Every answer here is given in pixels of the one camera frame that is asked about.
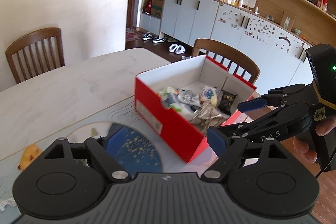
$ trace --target shoe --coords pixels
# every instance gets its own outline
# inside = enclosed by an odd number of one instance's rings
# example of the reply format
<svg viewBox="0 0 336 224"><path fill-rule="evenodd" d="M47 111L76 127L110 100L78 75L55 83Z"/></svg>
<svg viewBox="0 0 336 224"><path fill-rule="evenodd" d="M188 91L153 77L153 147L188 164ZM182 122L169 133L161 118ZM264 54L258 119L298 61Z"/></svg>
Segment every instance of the shoe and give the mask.
<svg viewBox="0 0 336 224"><path fill-rule="evenodd" d="M169 43L176 43L177 42L177 39L173 38L173 37L168 37L167 38L167 42Z"/></svg>
<svg viewBox="0 0 336 224"><path fill-rule="evenodd" d="M153 38L153 36L151 35L150 32L147 32L142 36L143 41L146 41L146 40L149 40L149 39L152 39L152 38Z"/></svg>
<svg viewBox="0 0 336 224"><path fill-rule="evenodd" d="M165 39L162 37L159 37L158 35L156 37L153 38L153 43L161 43L164 42Z"/></svg>
<svg viewBox="0 0 336 224"><path fill-rule="evenodd" d="M176 53L176 54L182 54L182 53L185 53L185 47L179 45L179 46L176 48L175 53Z"/></svg>
<svg viewBox="0 0 336 224"><path fill-rule="evenodd" d="M175 52L175 50L176 50L177 47L178 47L177 44L172 44L172 45L170 45L170 47L169 47L169 52Z"/></svg>

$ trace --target white cabinet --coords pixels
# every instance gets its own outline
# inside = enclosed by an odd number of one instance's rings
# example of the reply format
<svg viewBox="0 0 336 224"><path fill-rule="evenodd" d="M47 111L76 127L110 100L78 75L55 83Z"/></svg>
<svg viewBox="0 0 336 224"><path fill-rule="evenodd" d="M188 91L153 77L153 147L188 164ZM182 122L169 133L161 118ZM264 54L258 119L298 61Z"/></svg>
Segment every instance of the white cabinet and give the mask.
<svg viewBox="0 0 336 224"><path fill-rule="evenodd" d="M264 68L268 65L265 59L273 45L279 28L251 14L248 14L247 22L244 22L243 26L243 34L237 49L251 58L257 64L262 74Z"/></svg>
<svg viewBox="0 0 336 224"><path fill-rule="evenodd" d="M220 4L210 38L237 48L245 30L247 15L247 12L236 7Z"/></svg>
<svg viewBox="0 0 336 224"><path fill-rule="evenodd" d="M178 5L174 38L188 44L198 0L179 0Z"/></svg>
<svg viewBox="0 0 336 224"><path fill-rule="evenodd" d="M291 81L289 82L290 85L295 84L311 84L313 81L313 74L311 72L311 68L308 62L307 54L304 52L301 54L300 64L294 73Z"/></svg>
<svg viewBox="0 0 336 224"><path fill-rule="evenodd" d="M140 16L140 27L146 31L159 35L161 19L153 15L142 13Z"/></svg>
<svg viewBox="0 0 336 224"><path fill-rule="evenodd" d="M175 23L180 7L179 1L165 0L164 2L160 31L170 36L174 35Z"/></svg>
<svg viewBox="0 0 336 224"><path fill-rule="evenodd" d="M198 0L189 45L194 46L197 38L210 38L219 2Z"/></svg>
<svg viewBox="0 0 336 224"><path fill-rule="evenodd" d="M265 66L255 83L257 92L265 94L270 89L289 85L306 47L300 39L279 28L271 49L264 56Z"/></svg>

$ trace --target cloth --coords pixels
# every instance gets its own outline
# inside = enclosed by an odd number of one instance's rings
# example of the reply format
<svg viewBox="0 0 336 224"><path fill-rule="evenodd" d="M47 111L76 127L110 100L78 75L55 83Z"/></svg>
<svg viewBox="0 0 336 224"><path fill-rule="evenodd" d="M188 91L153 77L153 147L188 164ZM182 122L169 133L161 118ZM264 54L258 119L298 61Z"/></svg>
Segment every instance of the cloth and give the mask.
<svg viewBox="0 0 336 224"><path fill-rule="evenodd" d="M6 205L9 205L11 207L15 207L16 203L14 201L14 198L9 199L0 199L0 213L2 213L6 208Z"/></svg>

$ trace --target white marble table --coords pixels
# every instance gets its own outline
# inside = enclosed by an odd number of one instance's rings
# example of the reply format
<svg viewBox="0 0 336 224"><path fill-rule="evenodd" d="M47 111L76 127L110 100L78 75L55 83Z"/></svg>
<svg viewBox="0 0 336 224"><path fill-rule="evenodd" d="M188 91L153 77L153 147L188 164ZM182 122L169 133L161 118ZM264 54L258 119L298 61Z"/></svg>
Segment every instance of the white marble table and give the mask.
<svg viewBox="0 0 336 224"><path fill-rule="evenodd" d="M140 117L137 118L133 102L135 76L167 64L168 61L154 53L135 48L65 66L1 92L0 199L12 197L13 182L21 173L17 163L25 147L37 143L44 150L58 135L68 136L65 132L71 132L72 128L83 131L81 123L90 122L85 118L94 117L97 112L101 113L102 121L121 122L142 129L152 142L160 144L161 159L169 159L163 163L164 172L204 172L216 158L211 148L192 164L185 165ZM113 115L104 116L111 107L116 109ZM123 111L132 118L128 119ZM102 126L109 128L110 123L104 122ZM68 138L74 141L73 135ZM0 213L0 224L9 224L19 216L16 207L7 207Z"/></svg>

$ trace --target cable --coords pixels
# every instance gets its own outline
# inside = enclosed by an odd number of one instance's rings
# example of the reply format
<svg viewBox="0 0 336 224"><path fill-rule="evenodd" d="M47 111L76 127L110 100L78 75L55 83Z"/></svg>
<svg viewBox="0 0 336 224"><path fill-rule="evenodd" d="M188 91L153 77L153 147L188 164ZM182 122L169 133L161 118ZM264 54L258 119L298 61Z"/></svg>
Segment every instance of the cable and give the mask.
<svg viewBox="0 0 336 224"><path fill-rule="evenodd" d="M336 154L336 147L335 147L333 153L331 154L331 156L330 156L330 158L329 158L329 161L328 161L328 163L326 164L326 166L325 166L323 169L321 169L321 171L315 176L316 179L320 176L320 174L322 174L322 173L326 170L326 168L329 166L329 164L330 164L331 161L333 160L335 154Z"/></svg>

